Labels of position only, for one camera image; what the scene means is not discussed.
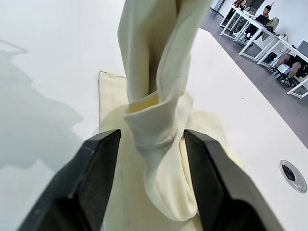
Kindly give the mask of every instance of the fabric fold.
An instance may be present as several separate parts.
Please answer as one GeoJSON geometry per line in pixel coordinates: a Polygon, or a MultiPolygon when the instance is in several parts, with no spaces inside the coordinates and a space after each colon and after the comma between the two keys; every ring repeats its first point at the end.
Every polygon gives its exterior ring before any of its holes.
{"type": "Polygon", "coordinates": [[[128,80],[129,105],[123,118],[146,162],[145,190],[161,213],[177,221],[197,212],[189,165],[182,156],[186,153],[180,145],[185,126],[178,121],[190,111],[192,101],[183,100],[182,109],[177,107],[179,99],[187,97],[189,52],[210,3],[127,0],[118,31],[128,80]]]}

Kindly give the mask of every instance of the person's leg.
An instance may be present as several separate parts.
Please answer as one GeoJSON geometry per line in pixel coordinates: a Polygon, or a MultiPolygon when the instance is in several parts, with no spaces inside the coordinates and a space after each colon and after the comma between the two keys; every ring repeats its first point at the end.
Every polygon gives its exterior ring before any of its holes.
{"type": "Polygon", "coordinates": [[[280,57],[275,67],[278,68],[281,64],[285,64],[287,61],[290,60],[290,58],[291,58],[290,54],[284,54],[283,56],[280,57]]]}
{"type": "Polygon", "coordinates": [[[302,64],[300,62],[296,62],[292,65],[291,70],[287,78],[280,80],[281,83],[286,83],[289,81],[290,78],[293,78],[298,70],[301,68],[302,64]]]}
{"type": "Polygon", "coordinates": [[[274,67],[268,67],[266,69],[268,69],[271,72],[276,72],[277,68],[281,65],[286,63],[287,61],[289,61],[291,58],[291,55],[289,54],[284,54],[283,56],[280,57],[280,59],[278,60],[277,64],[274,67]]]}
{"type": "Polygon", "coordinates": [[[289,72],[288,78],[293,78],[301,67],[302,64],[300,62],[296,62],[295,64],[293,64],[289,72]]]}

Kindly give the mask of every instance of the white table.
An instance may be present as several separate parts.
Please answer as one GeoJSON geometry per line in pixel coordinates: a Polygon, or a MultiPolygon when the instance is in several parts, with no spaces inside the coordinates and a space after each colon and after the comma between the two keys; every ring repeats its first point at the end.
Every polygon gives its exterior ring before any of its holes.
{"type": "Polygon", "coordinates": [[[307,181],[307,148],[209,32],[198,31],[191,58],[187,90],[195,109],[219,117],[230,148],[246,160],[246,173],[284,229],[306,231],[308,193],[286,182],[279,161],[290,161],[307,181]]]}
{"type": "Polygon", "coordinates": [[[258,21],[250,18],[248,15],[246,15],[244,12],[242,12],[240,9],[236,8],[235,6],[231,6],[230,10],[228,11],[228,13],[226,14],[226,16],[222,19],[221,23],[219,24],[219,26],[223,25],[223,22],[226,20],[227,15],[229,14],[229,12],[231,10],[235,10],[233,16],[231,17],[231,19],[228,21],[228,23],[226,24],[226,26],[224,27],[224,29],[222,30],[220,35],[225,35],[229,38],[232,38],[233,41],[237,42],[239,40],[239,38],[242,36],[242,34],[246,31],[246,29],[249,27],[250,24],[256,26],[258,28],[258,31],[250,38],[250,40],[247,42],[247,44],[245,45],[245,47],[241,50],[241,52],[239,53],[240,55],[246,56],[247,58],[250,58],[254,61],[259,60],[259,58],[268,51],[268,49],[273,46],[273,44],[278,40],[278,37],[272,33],[270,33],[261,23],[259,23],[258,21]],[[235,18],[236,15],[239,15],[240,17],[237,19],[237,21],[234,23],[234,25],[232,26],[232,28],[229,28],[229,25],[231,24],[232,20],[235,18]],[[232,37],[228,34],[225,33],[225,31],[228,30],[232,30],[235,26],[235,24],[240,20],[240,18],[244,18],[247,20],[247,22],[245,23],[245,25],[243,26],[243,28],[239,31],[239,33],[237,34],[236,37],[232,37]],[[260,33],[267,33],[269,34],[273,40],[271,40],[267,46],[256,56],[256,57],[252,57],[248,54],[245,53],[245,51],[247,50],[247,48],[255,41],[255,39],[257,38],[257,36],[260,33]]]}
{"type": "MultiPolygon", "coordinates": [[[[299,52],[297,49],[295,49],[294,47],[292,47],[292,45],[290,45],[286,40],[284,40],[283,38],[281,37],[278,37],[278,40],[273,44],[273,46],[268,49],[267,52],[265,52],[263,54],[263,57],[260,58],[260,60],[258,61],[257,64],[261,64],[261,65],[264,65],[264,66],[271,66],[273,67],[277,61],[279,60],[279,58],[285,54],[285,53],[288,53],[288,52],[294,52],[296,55],[298,55],[299,57],[301,57],[305,62],[308,63],[308,57],[306,57],[304,54],[302,54],[301,52],[299,52]],[[286,49],[284,52],[281,52],[280,55],[278,55],[270,64],[266,64],[264,63],[263,61],[266,59],[266,57],[279,45],[283,45],[286,49]]],[[[295,93],[295,90],[300,88],[301,86],[303,86],[306,82],[308,82],[308,77],[305,78],[301,83],[299,83],[298,85],[296,85],[294,88],[292,88],[290,91],[287,92],[288,95],[294,95],[300,99],[304,98],[306,95],[308,95],[308,91],[306,93],[304,93],[303,95],[299,95],[297,93],[295,93]]]]}

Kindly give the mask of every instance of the crumpled fabric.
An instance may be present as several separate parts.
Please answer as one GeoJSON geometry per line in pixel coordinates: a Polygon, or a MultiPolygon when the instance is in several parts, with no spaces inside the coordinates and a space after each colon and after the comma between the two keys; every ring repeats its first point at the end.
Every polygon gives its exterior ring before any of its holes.
{"type": "MultiPolygon", "coordinates": [[[[123,119],[127,108],[127,81],[124,77],[101,71],[99,75],[100,132],[121,129],[115,175],[104,218],[105,231],[202,231],[199,215],[186,221],[167,218],[150,200],[144,186],[146,162],[133,145],[130,128],[123,119]]],[[[184,96],[189,103],[192,98],[184,96]]],[[[185,106],[180,99],[179,105],[185,106]]],[[[219,141],[225,152],[242,168],[244,164],[228,146],[222,122],[213,113],[206,111],[185,111],[178,123],[179,130],[192,129],[209,135],[219,141]]],[[[189,171],[185,140],[179,141],[183,171],[189,171]]]]}
{"type": "Polygon", "coordinates": [[[123,118],[146,163],[149,199],[175,221],[197,212],[180,140],[193,104],[185,94],[190,49],[210,3],[127,0],[118,30],[129,102],[123,118]]]}

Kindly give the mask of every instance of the white tabletop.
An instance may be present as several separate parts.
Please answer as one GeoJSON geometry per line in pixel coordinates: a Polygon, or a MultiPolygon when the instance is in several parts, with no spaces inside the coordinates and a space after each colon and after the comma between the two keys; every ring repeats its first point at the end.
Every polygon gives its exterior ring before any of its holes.
{"type": "Polygon", "coordinates": [[[288,231],[308,229],[308,193],[283,178],[279,161],[290,161],[308,180],[308,150],[213,36],[199,30],[192,48],[187,90],[196,109],[215,113],[232,151],[288,231]]]}

